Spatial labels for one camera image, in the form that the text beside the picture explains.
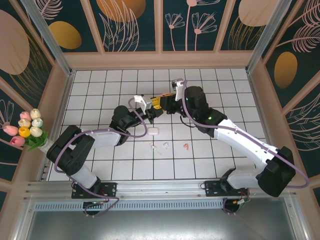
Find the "dark teal wallpaper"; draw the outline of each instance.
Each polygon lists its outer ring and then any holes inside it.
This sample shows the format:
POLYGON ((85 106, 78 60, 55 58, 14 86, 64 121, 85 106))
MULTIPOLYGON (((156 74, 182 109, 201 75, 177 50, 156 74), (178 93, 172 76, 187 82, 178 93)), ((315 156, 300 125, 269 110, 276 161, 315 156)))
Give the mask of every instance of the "dark teal wallpaper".
POLYGON ((163 51, 212 51, 225 6, 225 0, 164 0, 163 51))
POLYGON ((320 84, 286 116, 309 178, 320 174, 320 84))
POLYGON ((0 2, 0 77, 37 108, 52 65, 8 0, 0 2))
POLYGON ((64 53, 98 51, 80 0, 34 2, 64 53))
POLYGON ((319 6, 304 1, 265 65, 282 107, 320 71, 319 6))
POLYGON ((156 50, 154 0, 90 0, 106 52, 156 50))
POLYGON ((220 50, 253 50, 276 5, 274 0, 236 0, 220 50))

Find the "ventilation grille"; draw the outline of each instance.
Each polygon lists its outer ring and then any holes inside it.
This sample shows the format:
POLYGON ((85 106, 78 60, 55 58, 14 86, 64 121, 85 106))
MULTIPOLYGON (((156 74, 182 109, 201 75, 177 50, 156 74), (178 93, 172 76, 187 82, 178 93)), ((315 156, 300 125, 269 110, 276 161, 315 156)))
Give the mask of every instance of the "ventilation grille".
MULTIPOLYGON (((88 211, 105 210, 112 203, 92 206, 88 211)), ((222 199, 120 201, 111 211, 222 209, 222 199)), ((84 202, 38 202, 35 212, 76 212, 84 210, 84 202)))

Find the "white tile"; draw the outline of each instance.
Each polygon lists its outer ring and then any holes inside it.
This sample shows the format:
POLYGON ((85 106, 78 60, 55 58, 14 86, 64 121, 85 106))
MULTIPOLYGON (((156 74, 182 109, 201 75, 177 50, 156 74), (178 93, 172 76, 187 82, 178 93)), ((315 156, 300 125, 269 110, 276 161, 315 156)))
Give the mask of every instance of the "white tile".
POLYGON ((133 180, 152 180, 154 178, 153 160, 133 161, 133 180))
POLYGON ((54 165, 52 165, 49 181, 68 181, 68 180, 69 180, 69 177, 66 174, 56 172, 54 169, 54 165))
POLYGON ((71 96, 87 95, 89 83, 74 83, 71 90, 71 96))
POLYGON ((170 80, 175 79, 185 79, 185 70, 184 69, 170 69, 169 70, 170 80))
POLYGON ((246 131, 257 139, 265 138, 264 130, 260 122, 245 122, 246 131))
POLYGON ((120 94, 120 82, 106 82, 104 87, 105 95, 119 95, 120 94))
POLYGON ((138 80, 138 70, 123 70, 122 82, 136 82, 138 80))
POLYGON ((154 140, 172 140, 171 124, 154 124, 155 128, 159 128, 159 135, 154 136, 154 140))
POLYGON ((169 81, 168 69, 155 69, 153 70, 154 81, 169 81))
POLYGON ((173 159, 172 141, 154 141, 154 159, 173 159))
POLYGON ((212 149, 214 158, 231 158, 231 146, 220 140, 212 140, 212 149))
POLYGON ((114 110, 112 110, 112 109, 108 109, 108 110, 104 109, 104 110, 101 110, 101 115, 100 115, 99 124, 110 125, 113 115, 114 115, 114 110))
POLYGON ((233 80, 247 80, 247 73, 244 68, 231 69, 233 80))
POLYGON ((101 109, 102 95, 86 96, 84 109, 101 109))
POLYGON ((94 159, 94 155, 95 155, 95 149, 94 149, 94 148, 93 148, 93 149, 91 148, 91 150, 90 150, 88 156, 86 156, 86 159, 85 159, 85 160, 93 160, 93 159, 94 159))
POLYGON ((120 94, 137 94, 137 82, 123 82, 121 85, 120 94))
POLYGON ((171 124, 171 114, 167 114, 165 111, 160 117, 153 120, 155 124, 171 124))
POLYGON ((84 110, 82 116, 82 125, 97 125, 99 123, 101 110, 84 110))
POLYGON ((90 82, 87 95, 103 95, 104 88, 104 82, 90 82))
POLYGON ((218 81, 212 80, 212 81, 203 81, 203 92, 205 94, 216 94, 219 93, 219 86, 218 81))
POLYGON ((154 179, 174 179, 174 161, 162 159, 154 161, 154 179))
POLYGON ((106 81, 106 75, 107 71, 106 70, 95 70, 92 71, 91 77, 90 77, 90 82, 100 82, 104 83, 106 81))
POLYGON ((152 141, 135 141, 133 159, 153 159, 152 141))
POLYGON ((214 69, 200 69, 201 79, 204 80, 217 80, 216 70, 214 69))
POLYGON ((108 70, 106 82, 121 82, 122 70, 108 70))
POLYGON ((191 141, 173 141, 173 157, 175 159, 188 159, 193 158, 192 142, 191 141))
POLYGON ((83 110, 67 110, 65 112, 63 125, 80 125, 83 110))
POLYGON ((236 93, 221 93, 222 105, 224 107, 239 107, 236 93))
POLYGON ((154 80, 154 71, 152 69, 148 70, 138 70, 138 81, 153 81, 154 80))
POLYGON ((153 95, 154 94, 154 82, 153 81, 138 82, 137 94, 153 95))
POLYGON ((84 165, 91 171, 92 170, 93 161, 85 161, 84 165))
POLYGON ((210 140, 193 140, 193 155, 195 158, 213 158, 210 140))
POLYGON ((192 140, 209 140, 210 139, 210 136, 208 134, 200 132, 196 127, 191 128, 191 136, 192 136, 192 140))
POLYGON ((245 122, 260 122, 260 117, 257 108, 254 107, 242 107, 243 119, 245 122))
POLYGON ((133 160, 113 161, 111 180, 132 180, 133 160))
POLYGON ((215 158, 214 163, 217 178, 221 178, 229 169, 235 168, 234 159, 232 157, 215 158))
POLYGON ((234 158, 235 168, 237 170, 255 170, 255 164, 247 157, 235 157, 234 158))
POLYGON ((74 83, 88 83, 90 80, 91 71, 76 71, 74 83))
POLYGON ((114 159, 114 150, 114 146, 97 147, 94 151, 93 160, 112 160, 114 159))
POLYGON ((172 124, 174 140, 191 140, 190 128, 182 123, 172 124))
POLYGON ((251 88, 248 80, 234 81, 237 93, 251 93, 251 88))
POLYGON ((115 109, 119 106, 119 95, 104 95, 102 100, 103 109, 115 109))
POLYGON ((223 110, 224 110, 224 114, 232 122, 243 122, 244 121, 240 107, 224 107, 223 110))
POLYGON ((213 158, 195 159, 194 166, 197 179, 214 179, 217 177, 213 158))
POLYGON ((154 94, 167 94, 170 93, 170 82, 169 81, 155 81, 153 82, 154 94))
POLYGON ((196 80, 201 81, 200 69, 185 69, 185 79, 188 81, 196 80))
POLYGON ((174 160, 175 179, 194 179, 195 164, 193 159, 174 160))
POLYGON ((230 69, 216 69, 215 72, 218 80, 232 80, 230 69))
POLYGON ((70 96, 69 103, 66 109, 78 110, 84 109, 86 96, 70 96))
POLYGON ((209 104, 211 108, 221 108, 222 101, 220 93, 207 93, 205 94, 206 102, 209 104))
POLYGON ((112 161, 93 161, 92 172, 102 181, 111 180, 112 161))
POLYGON ((235 93, 234 81, 218 81, 220 93, 235 93))
POLYGON ((114 159, 115 160, 131 160, 134 157, 134 143, 128 141, 125 144, 116 146, 114 148, 114 159))

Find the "tulip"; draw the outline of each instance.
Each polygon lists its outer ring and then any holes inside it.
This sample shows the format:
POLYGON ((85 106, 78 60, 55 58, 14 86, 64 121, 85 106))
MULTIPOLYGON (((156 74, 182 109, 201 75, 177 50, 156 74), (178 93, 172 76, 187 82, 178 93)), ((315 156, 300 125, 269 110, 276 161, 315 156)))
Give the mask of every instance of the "tulip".
POLYGON ((20 113, 20 119, 25 119, 28 120, 29 122, 31 122, 31 116, 30 113, 28 113, 27 111, 23 111, 22 113, 20 113))
POLYGON ((23 144, 25 144, 25 139, 22 137, 22 136, 14 136, 10 143, 14 146, 17 146, 17 147, 21 147, 23 144))
POLYGON ((32 121, 32 126, 37 127, 37 128, 41 128, 43 123, 44 123, 44 121, 42 121, 42 119, 38 117, 32 121))
POLYGON ((16 126, 6 125, 3 127, 3 131, 10 136, 15 136, 18 134, 18 128, 16 126))
POLYGON ((26 127, 26 128, 30 128, 30 126, 31 126, 31 122, 27 119, 24 119, 24 118, 20 119, 18 121, 18 124, 20 127, 26 127))
POLYGON ((27 138, 30 136, 30 130, 29 128, 25 127, 25 126, 22 126, 19 128, 19 135, 21 137, 24 137, 24 138, 27 138))
POLYGON ((37 118, 41 118, 41 114, 40 114, 39 110, 36 108, 31 110, 30 116, 31 116, 32 120, 37 119, 37 118))
POLYGON ((42 130, 36 126, 30 128, 30 133, 34 137, 40 137, 42 135, 42 130))

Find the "pink object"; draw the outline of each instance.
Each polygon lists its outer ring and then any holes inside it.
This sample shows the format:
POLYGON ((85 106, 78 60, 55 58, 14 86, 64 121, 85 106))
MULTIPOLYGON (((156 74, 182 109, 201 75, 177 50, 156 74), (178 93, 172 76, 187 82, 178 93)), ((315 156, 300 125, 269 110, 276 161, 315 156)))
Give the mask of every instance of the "pink object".
POLYGON ((21 147, 23 144, 25 144, 26 140, 24 137, 22 136, 14 136, 10 143, 14 146, 17 146, 17 147, 21 147))
POLYGON ((27 111, 23 111, 22 113, 20 113, 20 119, 25 119, 25 120, 28 120, 29 122, 32 121, 30 113, 28 113, 27 111))
POLYGON ((10 136, 15 136, 18 134, 19 129, 16 126, 7 125, 3 127, 3 131, 10 136))

